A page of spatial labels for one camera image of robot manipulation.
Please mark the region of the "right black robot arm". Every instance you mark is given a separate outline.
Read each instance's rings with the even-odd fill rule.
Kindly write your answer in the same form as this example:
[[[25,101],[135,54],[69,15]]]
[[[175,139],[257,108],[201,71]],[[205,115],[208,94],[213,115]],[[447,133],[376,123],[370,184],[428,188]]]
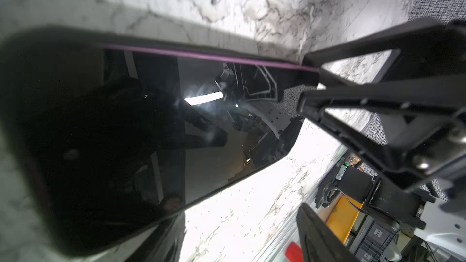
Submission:
[[[326,63],[390,55],[373,82],[357,84]],[[377,173],[366,213],[391,228],[424,229],[421,186],[449,182],[445,213],[466,215],[466,22],[419,18],[361,39],[307,53],[324,90],[301,95],[298,113]]]

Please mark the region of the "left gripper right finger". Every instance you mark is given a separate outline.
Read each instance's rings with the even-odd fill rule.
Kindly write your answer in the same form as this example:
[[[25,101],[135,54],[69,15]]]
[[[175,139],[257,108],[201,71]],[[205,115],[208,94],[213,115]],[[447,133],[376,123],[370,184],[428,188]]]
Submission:
[[[305,262],[358,262],[308,204],[300,205],[296,222]]]

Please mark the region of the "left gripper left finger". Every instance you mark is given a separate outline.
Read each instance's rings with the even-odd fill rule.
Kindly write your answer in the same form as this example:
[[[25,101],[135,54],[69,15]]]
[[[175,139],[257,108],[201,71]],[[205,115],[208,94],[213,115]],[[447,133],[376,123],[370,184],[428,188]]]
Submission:
[[[159,224],[127,262],[178,262],[186,233],[184,213]]]

